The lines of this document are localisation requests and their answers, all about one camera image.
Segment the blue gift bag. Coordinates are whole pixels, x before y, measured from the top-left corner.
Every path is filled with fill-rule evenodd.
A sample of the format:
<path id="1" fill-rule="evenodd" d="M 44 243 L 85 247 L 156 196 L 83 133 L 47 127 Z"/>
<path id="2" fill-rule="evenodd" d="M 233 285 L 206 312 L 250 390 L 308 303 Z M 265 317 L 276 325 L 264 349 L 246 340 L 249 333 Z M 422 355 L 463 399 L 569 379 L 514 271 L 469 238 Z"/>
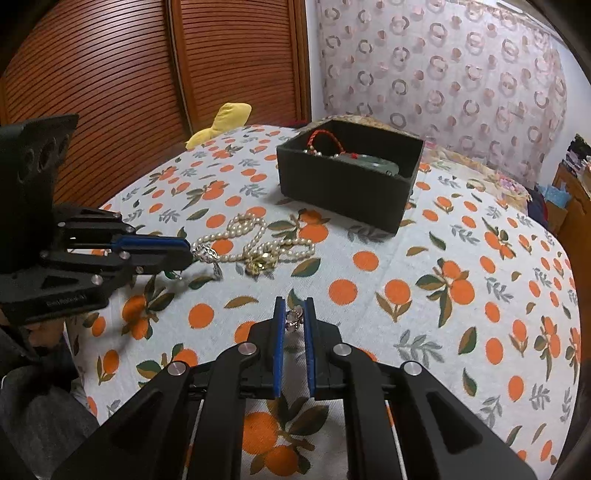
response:
<path id="1" fill-rule="evenodd" d="M 566 189 L 565 184 L 562 184 L 559 188 L 554 185 L 540 186 L 539 191 L 546 202 L 550 202 L 559 208 L 565 208 L 571 199 L 571 194 Z"/>

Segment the floral bed quilt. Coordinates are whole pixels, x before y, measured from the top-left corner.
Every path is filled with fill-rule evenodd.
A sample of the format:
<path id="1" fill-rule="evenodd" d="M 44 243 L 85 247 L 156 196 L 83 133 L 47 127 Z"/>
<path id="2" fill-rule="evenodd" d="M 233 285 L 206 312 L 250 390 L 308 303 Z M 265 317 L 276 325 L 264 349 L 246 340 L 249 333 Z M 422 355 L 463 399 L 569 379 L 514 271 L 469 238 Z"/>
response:
<path id="1" fill-rule="evenodd" d="M 381 130 L 401 134 L 405 139 L 419 139 L 417 135 L 404 132 L 369 116 L 361 115 L 331 115 L 308 124 L 324 126 L 329 120 L 342 120 L 348 123 L 374 127 Z M 531 194 L 517 180 L 506 176 L 498 170 L 486 166 L 476 160 L 463 156 L 455 151 L 446 149 L 436 143 L 426 141 L 420 163 L 420 171 L 427 173 L 437 168 L 452 176 L 465 180 L 473 190 L 491 194 L 497 203 L 505 210 L 513 207 L 520 213 L 528 214 L 528 203 L 532 201 Z"/>

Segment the wooden sideboard cabinet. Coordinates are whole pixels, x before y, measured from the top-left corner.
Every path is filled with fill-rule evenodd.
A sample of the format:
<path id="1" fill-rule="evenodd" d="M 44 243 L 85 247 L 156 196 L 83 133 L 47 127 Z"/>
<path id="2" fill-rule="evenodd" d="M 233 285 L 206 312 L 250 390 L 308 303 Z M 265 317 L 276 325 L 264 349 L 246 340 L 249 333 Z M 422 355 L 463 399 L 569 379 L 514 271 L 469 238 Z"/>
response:
<path id="1" fill-rule="evenodd" d="M 558 166 L 553 185 L 564 185 L 570 194 L 558 239 L 568 254 L 579 301 L 582 302 L 590 296 L 590 197 L 563 163 Z"/>

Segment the pale green jade bangle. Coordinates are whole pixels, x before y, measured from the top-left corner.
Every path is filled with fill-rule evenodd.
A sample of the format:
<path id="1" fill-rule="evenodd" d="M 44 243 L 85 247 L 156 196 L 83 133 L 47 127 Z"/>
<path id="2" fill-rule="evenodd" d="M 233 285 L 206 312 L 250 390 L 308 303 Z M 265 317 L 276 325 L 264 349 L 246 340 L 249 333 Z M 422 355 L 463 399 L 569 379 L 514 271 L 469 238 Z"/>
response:
<path id="1" fill-rule="evenodd" d="M 373 170 L 388 176 L 395 176 L 400 172 L 400 167 L 396 162 L 371 155 L 342 153 L 335 155 L 334 159 L 335 161 Z"/>

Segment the yellow plush toy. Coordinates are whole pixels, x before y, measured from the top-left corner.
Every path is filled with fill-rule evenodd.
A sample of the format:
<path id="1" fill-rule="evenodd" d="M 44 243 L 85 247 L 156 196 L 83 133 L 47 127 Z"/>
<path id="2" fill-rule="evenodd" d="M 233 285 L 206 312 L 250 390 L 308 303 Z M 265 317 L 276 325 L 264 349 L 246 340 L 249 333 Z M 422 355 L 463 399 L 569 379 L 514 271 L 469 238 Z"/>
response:
<path id="1" fill-rule="evenodd" d="M 198 145 L 216 138 L 233 129 L 245 126 L 252 113 L 252 106 L 247 103 L 225 103 L 217 111 L 211 127 L 193 134 L 185 143 L 185 149 L 191 151 Z"/>

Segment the orange print white blanket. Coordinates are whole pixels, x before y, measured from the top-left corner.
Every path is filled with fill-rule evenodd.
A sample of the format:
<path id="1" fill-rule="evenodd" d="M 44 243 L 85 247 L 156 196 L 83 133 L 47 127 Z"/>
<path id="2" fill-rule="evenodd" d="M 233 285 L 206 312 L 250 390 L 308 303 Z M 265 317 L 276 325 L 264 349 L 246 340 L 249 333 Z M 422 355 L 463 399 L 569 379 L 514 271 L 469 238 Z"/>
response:
<path id="1" fill-rule="evenodd" d="M 373 227 L 280 193 L 287 128 L 208 141 L 113 197 L 143 233 L 209 240 L 223 276 L 197 263 L 178 280 L 140 277 L 67 333 L 87 404 L 107 420 L 168 363 L 216 358 L 274 301 L 315 302 L 376 361 L 417 361 L 540 479 L 571 424 L 581 335 L 569 258 L 543 226 L 465 180 L 420 171 L 401 228 Z"/>

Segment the black square jewelry box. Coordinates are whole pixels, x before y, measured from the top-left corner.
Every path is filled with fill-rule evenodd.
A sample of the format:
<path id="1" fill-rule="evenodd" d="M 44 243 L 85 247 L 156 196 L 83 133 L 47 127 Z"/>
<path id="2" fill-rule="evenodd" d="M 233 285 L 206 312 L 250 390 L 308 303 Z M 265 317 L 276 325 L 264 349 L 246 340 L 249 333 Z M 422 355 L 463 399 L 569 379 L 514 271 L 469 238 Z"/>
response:
<path id="1" fill-rule="evenodd" d="M 397 233 L 417 177 L 425 142 L 401 134 L 329 120 L 311 125 L 276 147 L 280 191 L 290 199 L 330 210 L 384 232 Z M 342 153 L 396 162 L 388 176 L 335 161 Z"/>

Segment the brown louvered wardrobe door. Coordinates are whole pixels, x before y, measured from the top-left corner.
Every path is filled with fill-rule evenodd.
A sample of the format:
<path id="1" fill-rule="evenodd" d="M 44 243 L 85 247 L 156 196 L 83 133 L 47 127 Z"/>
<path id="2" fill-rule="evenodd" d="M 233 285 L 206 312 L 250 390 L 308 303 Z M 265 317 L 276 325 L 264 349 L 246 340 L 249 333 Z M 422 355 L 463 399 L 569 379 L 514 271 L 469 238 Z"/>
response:
<path id="1" fill-rule="evenodd" d="M 183 150 L 228 102 L 311 118 L 301 1 L 5 1 L 1 120 L 75 114 L 54 190 L 97 207 Z"/>

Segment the pink circle pattern curtain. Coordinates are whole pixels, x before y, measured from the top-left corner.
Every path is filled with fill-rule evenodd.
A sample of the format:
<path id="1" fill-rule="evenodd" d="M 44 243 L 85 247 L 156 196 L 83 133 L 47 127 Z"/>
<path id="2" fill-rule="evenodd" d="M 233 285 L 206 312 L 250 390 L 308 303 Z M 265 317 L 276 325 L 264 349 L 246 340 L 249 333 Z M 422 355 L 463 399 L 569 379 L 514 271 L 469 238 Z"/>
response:
<path id="1" fill-rule="evenodd" d="M 567 110 L 547 31 L 479 1 L 321 1 L 325 109 L 369 116 L 531 187 Z"/>

